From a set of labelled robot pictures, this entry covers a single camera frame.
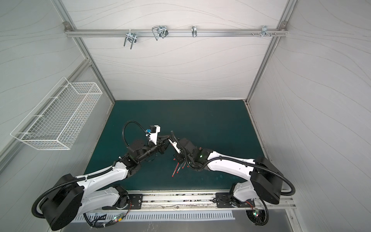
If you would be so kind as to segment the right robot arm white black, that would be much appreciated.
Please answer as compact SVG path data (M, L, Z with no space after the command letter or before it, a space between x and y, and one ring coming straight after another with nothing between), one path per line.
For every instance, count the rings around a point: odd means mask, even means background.
M174 158L196 172L223 172L240 177L244 182L232 185L226 205L237 207L246 201L260 199L273 205L281 196L296 193L294 185L265 157L242 159L226 156L211 149L198 148L188 139L169 139L176 150Z

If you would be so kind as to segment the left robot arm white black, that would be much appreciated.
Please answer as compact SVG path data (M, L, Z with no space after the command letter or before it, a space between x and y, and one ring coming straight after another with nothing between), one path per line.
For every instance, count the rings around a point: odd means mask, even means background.
M31 213L36 218L46 219L49 227L58 231L77 216L97 208L126 207L129 202L126 190L111 184L135 175L148 157L157 152L163 154L169 146L169 139L170 136L160 136L156 143L150 142L148 146L137 140L111 166L78 177L71 174L62 176L54 187L35 200Z

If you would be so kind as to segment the green table mat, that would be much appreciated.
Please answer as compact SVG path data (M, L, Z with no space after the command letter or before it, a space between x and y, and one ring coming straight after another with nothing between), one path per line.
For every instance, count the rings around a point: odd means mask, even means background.
M100 170L127 151L126 145L145 139L144 129L159 125L195 146L223 155L254 159L263 155L245 103L237 101L117 101L86 168ZM155 154L132 177L120 181L127 190L229 189L242 178L215 171L195 172L185 167L175 173L175 150Z

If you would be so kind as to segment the metal U-bolt clamp left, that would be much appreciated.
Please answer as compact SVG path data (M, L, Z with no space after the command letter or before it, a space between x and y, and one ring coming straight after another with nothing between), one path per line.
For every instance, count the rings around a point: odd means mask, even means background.
M135 33L132 33L131 31L129 31L125 36L124 46L126 46L127 44L130 44L130 49L132 49L133 45L136 42L137 42L137 35Z

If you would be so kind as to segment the metal u-bolt clamp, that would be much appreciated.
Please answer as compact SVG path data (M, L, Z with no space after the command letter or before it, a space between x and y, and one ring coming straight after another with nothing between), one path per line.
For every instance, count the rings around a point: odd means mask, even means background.
M159 38L164 39L169 34L167 27L163 25L154 26L152 28L152 33L156 41L158 41Z
M124 46L126 46L127 44L130 44L130 49L132 49L133 45L136 42L137 42L137 35L135 33L132 33L131 31L129 31L125 36Z

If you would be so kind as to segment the metal U-bolt clamp middle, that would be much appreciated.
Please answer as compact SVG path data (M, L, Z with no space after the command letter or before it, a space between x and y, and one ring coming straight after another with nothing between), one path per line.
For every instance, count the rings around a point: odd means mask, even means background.
M164 39L169 34L167 27L163 25L154 26L152 28L152 33L156 41L158 41L159 38Z

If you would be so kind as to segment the metal bolt clamp right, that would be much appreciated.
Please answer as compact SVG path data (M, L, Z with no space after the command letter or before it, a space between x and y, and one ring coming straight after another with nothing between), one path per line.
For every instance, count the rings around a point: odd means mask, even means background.
M260 32L257 32L257 33L252 32L251 35L255 36L255 37L258 36L258 37L262 38L262 37L275 37L277 35L277 33L269 32L267 26L263 26Z

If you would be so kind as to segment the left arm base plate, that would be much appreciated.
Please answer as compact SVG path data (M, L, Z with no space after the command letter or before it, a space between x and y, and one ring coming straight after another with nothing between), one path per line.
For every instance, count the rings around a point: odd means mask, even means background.
M143 202L142 194L129 194L125 200L119 200L119 203L115 203L113 206L105 206L103 210L127 210L129 207L131 209L141 209Z

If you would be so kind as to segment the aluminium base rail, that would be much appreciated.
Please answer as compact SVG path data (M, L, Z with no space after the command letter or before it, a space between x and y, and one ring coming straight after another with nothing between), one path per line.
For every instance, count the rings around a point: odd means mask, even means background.
M134 209L134 212L139 211L206 211L206 210L251 210L251 207L236 208L217 208L217 203L213 202L217 192L228 192L225 189L213 190L167 190L167 191L149 191L149 190L128 190L129 194L142 194L141 209ZM273 205L266 203L269 210L297 209L293 197L281 196L280 203ZM104 210L101 207L88 211L93 212L121 212L122 210Z

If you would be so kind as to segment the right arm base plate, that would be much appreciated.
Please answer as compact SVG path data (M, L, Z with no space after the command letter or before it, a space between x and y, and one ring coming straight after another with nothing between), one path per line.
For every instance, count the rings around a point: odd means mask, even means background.
M254 200L242 202L231 197L227 192L217 192L212 202L217 208L255 208Z

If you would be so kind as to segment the aluminium crossbar rail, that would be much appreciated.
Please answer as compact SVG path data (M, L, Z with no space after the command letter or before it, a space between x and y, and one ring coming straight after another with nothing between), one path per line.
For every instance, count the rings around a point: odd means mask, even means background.
M124 38L131 31L138 38L153 38L154 35L151 29L148 30L71 30L65 31L67 37L70 38ZM197 37L253 37L252 32L260 32L261 29L199 29L197 28ZM276 37L286 36L287 30L268 29L269 32L277 33ZM192 38L190 29L168 29L167 38Z

